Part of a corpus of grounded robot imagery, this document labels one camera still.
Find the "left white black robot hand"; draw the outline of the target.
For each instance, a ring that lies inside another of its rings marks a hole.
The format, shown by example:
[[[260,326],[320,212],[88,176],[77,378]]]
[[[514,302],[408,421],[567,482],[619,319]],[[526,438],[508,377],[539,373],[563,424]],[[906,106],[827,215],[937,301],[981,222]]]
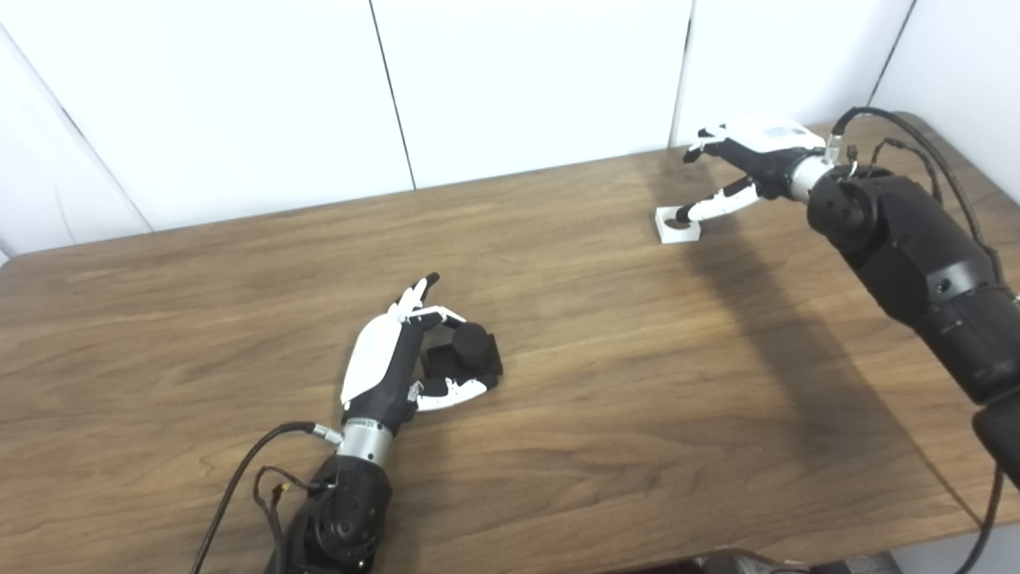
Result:
[[[499,385],[504,368],[494,334],[426,298],[430,273],[369,320],[343,376],[341,457],[385,466],[401,427],[418,413],[447,410]]]

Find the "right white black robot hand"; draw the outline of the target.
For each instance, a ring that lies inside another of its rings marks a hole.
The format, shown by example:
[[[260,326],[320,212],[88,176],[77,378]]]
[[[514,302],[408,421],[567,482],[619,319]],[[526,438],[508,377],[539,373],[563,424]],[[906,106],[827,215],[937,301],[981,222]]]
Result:
[[[823,179],[846,179],[855,166],[838,164],[838,146],[793,120],[755,116],[700,128],[684,155],[693,163],[703,155],[722,159],[742,178],[716,193],[679,206],[675,221],[696,225],[753,206],[761,199],[806,203]]]

